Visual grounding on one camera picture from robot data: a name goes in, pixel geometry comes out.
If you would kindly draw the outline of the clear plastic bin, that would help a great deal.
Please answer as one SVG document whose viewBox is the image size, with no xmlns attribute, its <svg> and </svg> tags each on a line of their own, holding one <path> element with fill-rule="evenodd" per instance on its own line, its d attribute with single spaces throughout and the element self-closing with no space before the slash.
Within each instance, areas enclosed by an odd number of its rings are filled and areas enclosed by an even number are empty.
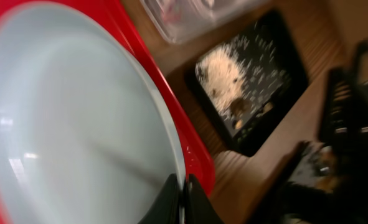
<svg viewBox="0 0 368 224">
<path fill-rule="evenodd" d="M 167 23 L 162 19 L 162 0 L 141 0 L 153 24 L 170 44 L 181 44 L 218 28 L 265 4 L 266 0 L 180 0 L 182 19 Z"/>
</svg>

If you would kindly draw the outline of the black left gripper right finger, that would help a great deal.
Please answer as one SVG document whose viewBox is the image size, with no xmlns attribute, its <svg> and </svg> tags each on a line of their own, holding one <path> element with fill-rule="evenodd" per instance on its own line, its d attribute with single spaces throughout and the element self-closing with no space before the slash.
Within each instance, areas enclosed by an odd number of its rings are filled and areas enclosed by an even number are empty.
<svg viewBox="0 0 368 224">
<path fill-rule="evenodd" d="M 190 174 L 185 184 L 186 224 L 224 224 L 195 175 Z"/>
</svg>

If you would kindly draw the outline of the food scraps with rice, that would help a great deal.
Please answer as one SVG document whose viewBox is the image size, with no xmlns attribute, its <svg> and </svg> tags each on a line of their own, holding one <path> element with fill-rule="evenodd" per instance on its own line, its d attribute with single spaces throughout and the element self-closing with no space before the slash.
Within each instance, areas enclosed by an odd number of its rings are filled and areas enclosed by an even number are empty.
<svg viewBox="0 0 368 224">
<path fill-rule="evenodd" d="M 196 63 L 196 78 L 230 134 L 271 110 L 272 96 L 290 81 L 275 53 L 271 38 L 239 34 Z"/>
</svg>

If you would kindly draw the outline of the red snack wrapper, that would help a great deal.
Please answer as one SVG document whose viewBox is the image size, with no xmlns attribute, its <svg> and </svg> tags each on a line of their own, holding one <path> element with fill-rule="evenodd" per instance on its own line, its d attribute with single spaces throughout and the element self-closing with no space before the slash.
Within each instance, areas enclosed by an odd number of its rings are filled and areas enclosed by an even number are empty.
<svg viewBox="0 0 368 224">
<path fill-rule="evenodd" d="M 162 19 L 167 23 L 180 22 L 182 19 L 182 6 L 180 0 L 161 1 Z"/>
</svg>

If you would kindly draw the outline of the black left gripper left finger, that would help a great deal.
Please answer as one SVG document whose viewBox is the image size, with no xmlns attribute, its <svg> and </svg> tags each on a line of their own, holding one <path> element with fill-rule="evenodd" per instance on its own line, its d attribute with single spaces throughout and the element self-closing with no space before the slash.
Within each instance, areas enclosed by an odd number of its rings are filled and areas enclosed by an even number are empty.
<svg viewBox="0 0 368 224">
<path fill-rule="evenodd" d="M 169 175 L 152 206 L 138 224 L 178 224 L 180 194 L 176 174 Z"/>
</svg>

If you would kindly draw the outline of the large light blue plate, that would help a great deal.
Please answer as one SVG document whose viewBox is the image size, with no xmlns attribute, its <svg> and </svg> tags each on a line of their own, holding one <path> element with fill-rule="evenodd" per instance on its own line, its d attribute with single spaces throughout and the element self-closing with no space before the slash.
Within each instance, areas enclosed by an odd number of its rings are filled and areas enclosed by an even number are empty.
<svg viewBox="0 0 368 224">
<path fill-rule="evenodd" d="M 138 223 L 182 147 L 142 65 L 99 23 L 33 2 L 0 17 L 0 208 L 8 223 Z"/>
</svg>

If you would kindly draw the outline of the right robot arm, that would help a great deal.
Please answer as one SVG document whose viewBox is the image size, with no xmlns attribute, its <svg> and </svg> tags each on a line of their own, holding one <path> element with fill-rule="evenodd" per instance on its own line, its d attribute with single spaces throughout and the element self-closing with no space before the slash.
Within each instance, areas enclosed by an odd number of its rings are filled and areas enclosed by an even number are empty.
<svg viewBox="0 0 368 224">
<path fill-rule="evenodd" d="M 368 184 L 368 81 L 361 81 L 368 39 L 360 41 L 349 68 L 328 72 L 318 138 L 324 144 L 316 165 L 321 176 Z"/>
</svg>

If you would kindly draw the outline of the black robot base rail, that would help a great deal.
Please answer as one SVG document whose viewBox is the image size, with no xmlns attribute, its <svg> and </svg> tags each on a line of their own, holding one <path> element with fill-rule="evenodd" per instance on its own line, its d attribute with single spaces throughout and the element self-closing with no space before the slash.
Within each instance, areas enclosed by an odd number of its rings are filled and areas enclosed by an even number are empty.
<svg viewBox="0 0 368 224">
<path fill-rule="evenodd" d="M 368 157 L 300 142 L 248 223 L 368 223 Z"/>
</svg>

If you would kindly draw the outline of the red plastic tray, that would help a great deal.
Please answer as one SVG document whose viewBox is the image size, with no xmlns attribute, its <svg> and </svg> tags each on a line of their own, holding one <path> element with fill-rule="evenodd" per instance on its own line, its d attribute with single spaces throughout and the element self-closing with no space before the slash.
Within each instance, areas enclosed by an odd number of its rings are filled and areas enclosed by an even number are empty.
<svg viewBox="0 0 368 224">
<path fill-rule="evenodd" d="M 184 153 L 186 171 L 194 174 L 206 196 L 214 188 L 215 169 L 211 156 L 171 90 L 128 13 L 118 0 L 0 0 L 0 18 L 9 10 L 27 3 L 53 3 L 83 12 L 105 28 L 149 73 L 161 92 L 174 120 Z M 0 208 L 0 223 L 8 223 Z"/>
</svg>

